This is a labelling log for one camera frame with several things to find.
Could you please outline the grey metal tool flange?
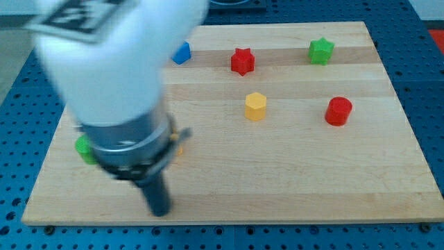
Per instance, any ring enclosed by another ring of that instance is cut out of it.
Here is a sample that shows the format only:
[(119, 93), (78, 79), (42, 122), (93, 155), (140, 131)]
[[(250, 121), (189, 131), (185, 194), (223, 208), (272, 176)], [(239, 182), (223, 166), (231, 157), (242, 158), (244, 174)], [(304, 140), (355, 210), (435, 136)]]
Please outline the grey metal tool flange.
[(172, 162), (180, 145), (191, 137), (190, 128), (179, 131), (163, 104), (137, 118), (114, 126), (82, 126), (97, 164), (117, 180), (140, 186)]

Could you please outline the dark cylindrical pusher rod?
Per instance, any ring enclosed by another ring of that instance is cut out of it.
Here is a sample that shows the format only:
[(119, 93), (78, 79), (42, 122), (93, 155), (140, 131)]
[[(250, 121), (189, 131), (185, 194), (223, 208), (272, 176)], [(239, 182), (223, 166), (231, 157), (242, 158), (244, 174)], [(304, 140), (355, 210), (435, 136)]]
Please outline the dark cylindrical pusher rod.
[(171, 197), (163, 173), (143, 180), (140, 188), (154, 216), (162, 217), (170, 212)]

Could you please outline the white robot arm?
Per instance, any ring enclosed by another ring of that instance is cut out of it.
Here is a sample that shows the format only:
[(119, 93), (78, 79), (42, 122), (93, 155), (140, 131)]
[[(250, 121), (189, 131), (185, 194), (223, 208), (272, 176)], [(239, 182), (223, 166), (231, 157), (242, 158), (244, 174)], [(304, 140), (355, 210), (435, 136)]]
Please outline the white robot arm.
[(161, 217), (162, 176), (189, 129), (164, 105), (162, 70), (207, 16), (208, 0), (36, 3), (26, 25), (42, 67), (84, 133), (84, 156), (133, 182)]

